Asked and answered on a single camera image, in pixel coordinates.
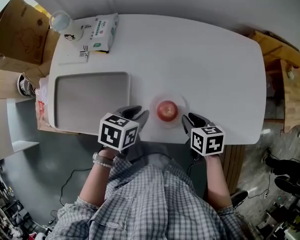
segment paper label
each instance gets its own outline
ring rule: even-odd
[[[98,20],[94,30],[94,38],[103,37],[107,32],[108,20]]]

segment white table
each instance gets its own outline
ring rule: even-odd
[[[124,14],[119,16],[109,54],[90,52],[87,63],[59,65],[58,54],[68,47],[68,41],[60,38],[51,64],[51,125],[57,77],[125,71],[131,75],[131,105],[148,109],[156,95],[180,94],[191,112],[222,126],[227,145],[254,144],[259,139],[266,106],[266,75],[261,49],[247,37],[188,19]],[[185,143],[188,139],[181,125],[162,129],[152,118],[140,137],[164,143]]]

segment checkered shirt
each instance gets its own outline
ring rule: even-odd
[[[173,159],[161,170],[116,157],[102,206],[78,197],[58,218],[49,239],[246,239],[234,208],[215,211]]]

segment gray metal tray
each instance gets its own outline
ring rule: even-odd
[[[97,135],[101,118],[129,105],[126,72],[59,76],[55,81],[54,124],[58,130]]]

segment red object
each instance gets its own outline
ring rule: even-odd
[[[156,107],[157,116],[164,122],[171,122],[178,116],[178,107],[171,100],[165,100]]]

